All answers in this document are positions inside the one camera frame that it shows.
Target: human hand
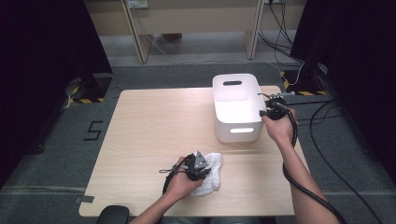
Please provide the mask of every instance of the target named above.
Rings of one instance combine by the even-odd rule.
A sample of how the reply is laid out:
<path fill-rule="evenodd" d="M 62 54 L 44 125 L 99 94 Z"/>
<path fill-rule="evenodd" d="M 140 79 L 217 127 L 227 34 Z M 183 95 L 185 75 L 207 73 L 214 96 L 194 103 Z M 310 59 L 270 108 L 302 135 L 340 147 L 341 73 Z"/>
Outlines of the human hand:
<path fill-rule="evenodd" d="M 290 112 L 295 118 L 296 111 L 290 108 Z M 291 143 L 293 138 L 293 127 L 288 116 L 282 119 L 272 120 L 267 116 L 262 117 L 265 127 L 267 128 L 268 135 L 279 145 L 281 143 Z"/>
<path fill-rule="evenodd" d="M 182 162 L 183 159 L 184 157 L 180 157 L 177 164 Z M 199 179 L 197 181 L 192 181 L 187 177 L 186 173 L 183 173 L 185 169 L 179 167 L 177 170 L 181 172 L 172 177 L 165 194 L 172 195 L 175 200 L 178 201 L 191 194 L 194 189 L 200 187 L 204 180 Z"/>

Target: person's left hand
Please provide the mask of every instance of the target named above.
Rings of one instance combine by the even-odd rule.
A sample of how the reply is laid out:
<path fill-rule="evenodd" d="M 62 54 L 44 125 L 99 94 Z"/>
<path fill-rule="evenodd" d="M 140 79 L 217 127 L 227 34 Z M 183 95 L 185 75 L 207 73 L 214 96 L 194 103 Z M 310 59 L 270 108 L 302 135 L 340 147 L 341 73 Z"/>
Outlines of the person's left hand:
<path fill-rule="evenodd" d="M 177 161 L 177 164 L 182 162 L 183 159 L 184 157 L 180 157 Z M 200 187 L 202 185 L 202 182 L 204 181 L 202 179 L 192 181 L 187 177 L 186 173 L 183 173 L 185 169 L 180 167 L 178 168 L 178 170 L 181 171 L 181 173 L 177 173 L 172 177 L 169 186 L 165 192 L 165 194 L 170 194 L 175 197 L 177 201 L 191 194 L 191 192 L 194 189 Z"/>

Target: white cloth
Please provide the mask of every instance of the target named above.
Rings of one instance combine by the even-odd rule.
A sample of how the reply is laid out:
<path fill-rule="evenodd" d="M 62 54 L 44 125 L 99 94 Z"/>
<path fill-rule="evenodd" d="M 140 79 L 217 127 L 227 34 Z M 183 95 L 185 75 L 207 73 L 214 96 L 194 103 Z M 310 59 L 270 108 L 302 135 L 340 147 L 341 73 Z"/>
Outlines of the white cloth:
<path fill-rule="evenodd" d="M 202 186 L 192 191 L 192 196 L 202 196 L 209 194 L 220 187 L 220 166 L 221 154 L 212 152 L 204 155 L 207 163 L 209 164 L 206 169 L 211 168 L 210 173 L 204 179 Z"/>

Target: white basket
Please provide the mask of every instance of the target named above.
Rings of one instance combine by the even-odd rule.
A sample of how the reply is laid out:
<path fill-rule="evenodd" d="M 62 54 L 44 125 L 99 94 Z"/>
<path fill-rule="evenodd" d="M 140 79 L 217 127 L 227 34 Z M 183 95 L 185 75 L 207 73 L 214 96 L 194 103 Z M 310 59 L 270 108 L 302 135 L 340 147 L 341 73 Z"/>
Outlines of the white basket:
<path fill-rule="evenodd" d="M 257 79 L 251 74 L 218 75 L 213 78 L 216 135 L 224 143 L 251 142 L 262 131 L 260 110 L 265 103 Z"/>

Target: gray carpet floor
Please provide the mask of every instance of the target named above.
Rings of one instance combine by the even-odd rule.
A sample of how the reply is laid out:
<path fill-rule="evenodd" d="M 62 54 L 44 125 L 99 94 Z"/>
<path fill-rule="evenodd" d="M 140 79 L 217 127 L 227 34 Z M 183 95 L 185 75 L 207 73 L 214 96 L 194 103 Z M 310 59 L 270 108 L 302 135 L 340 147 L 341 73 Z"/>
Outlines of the gray carpet floor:
<path fill-rule="evenodd" d="M 106 98 L 99 104 L 71 104 L 53 123 L 44 153 L 26 155 L 0 191 L 0 223 L 95 223 L 78 214 L 106 129 L 123 90 L 211 87 L 216 75 L 250 73 L 260 85 L 284 90 L 279 70 L 269 63 L 217 63 L 113 67 Z M 331 100 L 326 96 L 291 96 L 289 104 Z M 377 223 L 361 200 L 319 156 L 311 138 L 311 116 L 322 104 L 294 105 L 300 122 L 299 140 L 312 176 L 348 223 Z M 333 168 L 373 207 L 383 223 L 396 223 L 396 190 L 388 174 L 367 153 L 361 137 L 350 125 L 343 108 L 331 103 L 318 113 L 326 118 L 313 125 L 313 134 Z M 96 141 L 84 141 L 93 121 L 100 130 Z M 277 223 L 295 223 L 277 217 Z"/>

